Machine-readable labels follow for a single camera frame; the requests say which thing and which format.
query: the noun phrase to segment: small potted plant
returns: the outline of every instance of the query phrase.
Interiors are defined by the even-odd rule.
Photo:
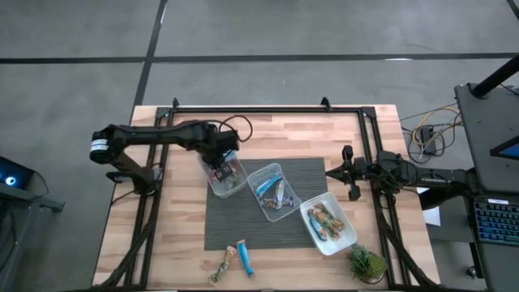
[[[376,284],[382,281],[388,268],[383,257],[368,251],[365,247],[354,244],[350,253],[351,272],[354,277],[367,284]]]

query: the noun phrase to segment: gray felt mat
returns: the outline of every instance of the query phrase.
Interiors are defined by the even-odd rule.
[[[241,160],[248,174],[279,163],[286,180],[301,201],[328,191],[322,158]],[[208,185],[205,213],[205,250],[223,250],[240,239],[247,248],[313,247],[299,210],[276,222],[267,220],[247,185],[227,199],[220,199]]]

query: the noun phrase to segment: wooden tabletop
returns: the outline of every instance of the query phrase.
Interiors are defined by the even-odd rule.
[[[395,105],[373,105],[379,121],[384,150],[406,154],[405,142]],[[153,124],[156,106],[135,108],[131,124]],[[223,120],[231,114],[175,114],[174,123],[189,119]],[[242,159],[322,157],[326,170],[342,163],[341,150],[352,145],[356,157],[363,156],[362,138],[356,114],[247,114],[254,126],[254,135],[240,145]],[[248,125],[240,119],[230,122],[241,135],[248,134]],[[368,123],[371,151],[375,151]],[[148,146],[131,146],[126,153],[145,165]],[[358,182],[362,196],[348,200],[349,187],[327,178],[328,190],[335,194],[352,223],[358,243],[380,253],[371,190],[367,182]],[[118,185],[114,198],[130,191],[130,183]],[[208,276],[214,271],[224,251],[204,250],[204,225],[207,180],[196,160],[195,152],[176,145],[169,146],[161,207],[148,279],[149,289],[188,290],[212,289]],[[139,197],[129,195],[110,210],[97,263],[93,284],[103,282],[128,251]],[[430,279],[440,279],[422,209],[416,194],[403,191],[397,195],[397,213],[406,249]],[[324,256],[315,248],[279,248],[249,250],[253,279],[247,278],[235,256],[217,289],[375,289],[387,283],[369,286],[354,279],[346,251]],[[136,274],[139,275],[141,257]],[[392,253],[397,283],[401,283],[398,260]]]

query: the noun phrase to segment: black keyboard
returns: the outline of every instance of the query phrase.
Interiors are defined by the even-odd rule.
[[[519,206],[474,202],[479,240],[519,246]]]

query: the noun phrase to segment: plastic container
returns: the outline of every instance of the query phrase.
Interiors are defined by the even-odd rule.
[[[338,220],[344,222],[345,228],[339,232],[341,236],[338,240],[332,240],[328,234],[328,240],[322,241],[319,239],[314,229],[311,226],[308,210],[314,208],[318,203],[322,203],[324,207]],[[308,232],[317,248],[325,256],[331,256],[334,253],[341,251],[357,242],[357,234],[350,221],[342,211],[339,202],[335,195],[331,192],[325,192],[323,195],[318,195],[313,199],[307,200],[301,204],[301,216],[307,226]]]
[[[204,169],[206,178],[211,185],[212,191],[215,195],[221,197],[222,199],[230,197],[232,194],[241,191],[246,186],[247,173],[238,160],[238,156],[236,155],[235,151],[227,154],[225,157],[225,162],[228,163],[231,168],[236,170],[235,174],[230,175],[221,181],[219,181],[218,178],[214,175],[214,170],[212,170],[206,163],[202,161],[202,157],[200,155],[198,156],[198,162]]]
[[[279,175],[281,179],[284,181],[285,189],[284,189],[284,198],[292,197],[294,198],[294,206],[283,206],[279,209],[275,208],[266,208],[261,204],[261,201],[263,199],[273,199],[276,195],[276,189],[277,189],[277,183],[272,185],[264,194],[259,198],[256,194],[256,190],[258,187],[260,187],[262,184],[264,184],[266,181],[268,181],[270,178],[275,177],[276,175]],[[285,175],[281,171],[281,166],[277,163],[272,163],[270,165],[265,166],[264,168],[257,170],[256,172],[249,175],[247,178],[247,181],[249,182],[249,186],[251,186],[252,192],[255,195],[256,200],[258,201],[259,206],[263,210],[263,213],[265,214],[266,218],[271,221],[275,222],[283,217],[289,215],[293,211],[297,210],[299,206],[301,206],[301,199],[299,199],[295,193],[292,187],[290,186],[289,182],[286,180]]]

